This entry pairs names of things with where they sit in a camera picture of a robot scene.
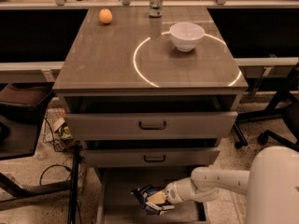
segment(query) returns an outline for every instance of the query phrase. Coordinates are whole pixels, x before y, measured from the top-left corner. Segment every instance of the cabinet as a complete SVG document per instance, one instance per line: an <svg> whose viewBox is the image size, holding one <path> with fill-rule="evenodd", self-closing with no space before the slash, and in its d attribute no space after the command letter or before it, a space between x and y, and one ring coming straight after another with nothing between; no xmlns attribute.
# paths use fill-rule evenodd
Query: cabinet
<svg viewBox="0 0 299 224"><path fill-rule="evenodd" d="M98 221L108 223L110 208L138 206L130 191L143 181L162 187L212 164L248 85L205 7L164 7L155 19L148 7L112 7L109 26L98 10L89 9L54 91L103 182ZM171 43L169 28L180 21L206 30L191 52ZM121 220L150 223L134 222L130 210L131 219L118 212Z"/></svg>

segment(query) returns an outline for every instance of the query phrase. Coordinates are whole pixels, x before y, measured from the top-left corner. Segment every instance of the cable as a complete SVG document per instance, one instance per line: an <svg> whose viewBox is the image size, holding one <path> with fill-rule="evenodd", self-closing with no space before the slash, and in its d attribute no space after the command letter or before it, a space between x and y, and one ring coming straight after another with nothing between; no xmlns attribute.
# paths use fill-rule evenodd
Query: cable
<svg viewBox="0 0 299 224"><path fill-rule="evenodd" d="M55 137L54 137L54 131L53 131L53 129L52 129L52 127L50 127L50 122L48 121L48 119L45 117L45 116L43 116L42 114L40 114L42 117L43 117L43 119L47 122L47 124L48 124L48 126L49 126L49 129L50 129L50 133L52 134L52 139L53 139L53 149L54 149L54 151L55 152L58 152L57 150L56 150L56 148L55 148Z"/></svg>
<svg viewBox="0 0 299 224"><path fill-rule="evenodd" d="M69 167L67 167L67 166L64 166L64 165L61 165L61 164L53 164L53 165L49 166L48 168L46 168L46 169L44 170L44 172L41 174L41 176L39 177L39 186L42 186L41 181L42 181L42 178L43 178L44 174L45 174L50 168L53 168L53 167L64 167L65 170L66 170L67 172L72 173L71 168L69 168Z"/></svg>

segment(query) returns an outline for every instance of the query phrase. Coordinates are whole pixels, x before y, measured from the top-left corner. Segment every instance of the office chair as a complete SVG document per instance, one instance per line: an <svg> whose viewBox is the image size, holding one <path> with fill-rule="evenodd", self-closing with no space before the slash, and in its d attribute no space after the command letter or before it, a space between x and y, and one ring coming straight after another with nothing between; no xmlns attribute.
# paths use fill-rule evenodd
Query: office chair
<svg viewBox="0 0 299 224"><path fill-rule="evenodd" d="M299 102L288 105L282 112L282 119L297 139L296 143L279 136L272 131L266 130L258 137L258 142L262 145L267 143L269 136L280 142L281 145L299 151Z"/></svg>
<svg viewBox="0 0 299 224"><path fill-rule="evenodd" d="M9 128L0 122L0 144L4 141L9 135Z"/></svg>
<svg viewBox="0 0 299 224"><path fill-rule="evenodd" d="M0 91L0 115L21 123L40 124L53 98L52 83L7 84Z"/></svg>

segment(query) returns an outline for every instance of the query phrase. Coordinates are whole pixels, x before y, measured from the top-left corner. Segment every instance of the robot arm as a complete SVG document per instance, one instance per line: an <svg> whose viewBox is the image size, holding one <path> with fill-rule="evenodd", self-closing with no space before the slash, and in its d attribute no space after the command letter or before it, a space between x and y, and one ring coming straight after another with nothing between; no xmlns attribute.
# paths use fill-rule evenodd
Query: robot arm
<svg viewBox="0 0 299 224"><path fill-rule="evenodd" d="M198 167L191 177L172 182L163 190L171 204L185 201L210 202L219 197L219 188L246 195L249 171L211 170Z"/></svg>
<svg viewBox="0 0 299 224"><path fill-rule="evenodd" d="M246 195L249 171L210 170L206 167L195 168L190 177L169 183L158 191L149 185L134 189L148 215L161 215L175 208L174 204L186 201L205 203L216 200L221 189L228 189Z"/></svg>
<svg viewBox="0 0 299 224"><path fill-rule="evenodd" d="M142 195L155 214L186 201L213 201L219 189L247 195L247 224L297 224L299 220L299 153L286 147L268 147L254 159L250 171L195 168L190 177L165 189Z"/></svg>

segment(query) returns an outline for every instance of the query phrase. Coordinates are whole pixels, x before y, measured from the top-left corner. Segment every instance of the floor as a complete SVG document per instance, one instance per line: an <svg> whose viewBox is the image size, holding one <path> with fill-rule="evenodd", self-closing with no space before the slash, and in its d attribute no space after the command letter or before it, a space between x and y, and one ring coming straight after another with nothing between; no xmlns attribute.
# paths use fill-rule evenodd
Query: floor
<svg viewBox="0 0 299 224"><path fill-rule="evenodd" d="M264 103L242 104L239 112L259 110ZM257 136L265 128L294 140L281 119L242 124L247 147L235 149L234 133L221 141L221 154L210 167L213 169L248 170L256 154L264 147L257 144ZM72 167L70 152L55 152L52 144L44 142L41 134L36 154L30 158L0 161L0 172L24 186L38 186L42 173L53 164ZM278 145L269 140L268 146ZM66 180L69 172L64 167L49 168L42 184ZM84 162L79 167L77 223L93 224L96 220L101 184L93 169ZM0 224L65 224L68 215L68 191L30 198L13 203L0 203ZM207 216L211 224L243 224L246 216L246 197L221 190L218 200L207 203Z"/></svg>

